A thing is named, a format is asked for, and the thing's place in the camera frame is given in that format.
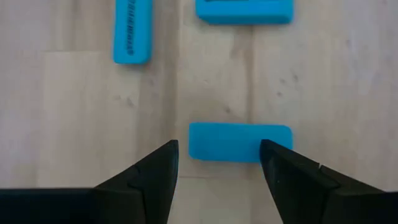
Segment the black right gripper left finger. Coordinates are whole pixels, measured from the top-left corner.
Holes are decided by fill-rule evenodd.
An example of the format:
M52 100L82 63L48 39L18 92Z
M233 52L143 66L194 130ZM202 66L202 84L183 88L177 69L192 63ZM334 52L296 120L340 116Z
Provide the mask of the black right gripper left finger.
M100 224L167 224L178 176L178 141L170 140L93 189Z

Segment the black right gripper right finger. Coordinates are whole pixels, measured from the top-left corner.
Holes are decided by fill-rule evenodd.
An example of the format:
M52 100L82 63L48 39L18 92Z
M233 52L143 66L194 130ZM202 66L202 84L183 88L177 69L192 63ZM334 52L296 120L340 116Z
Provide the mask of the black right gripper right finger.
M283 224L398 224L398 192L385 192L271 140L259 156Z

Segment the blue rectangular eraser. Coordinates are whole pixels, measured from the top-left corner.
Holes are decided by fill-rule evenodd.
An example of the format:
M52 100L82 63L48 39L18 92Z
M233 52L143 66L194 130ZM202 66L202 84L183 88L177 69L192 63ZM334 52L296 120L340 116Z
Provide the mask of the blue rectangular eraser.
M188 153L203 161L259 163L262 140L294 145L293 131L281 124L196 122L189 124Z
M209 24L288 24L294 0L195 0L195 12Z
M113 60L144 64L152 55L153 0L115 0Z

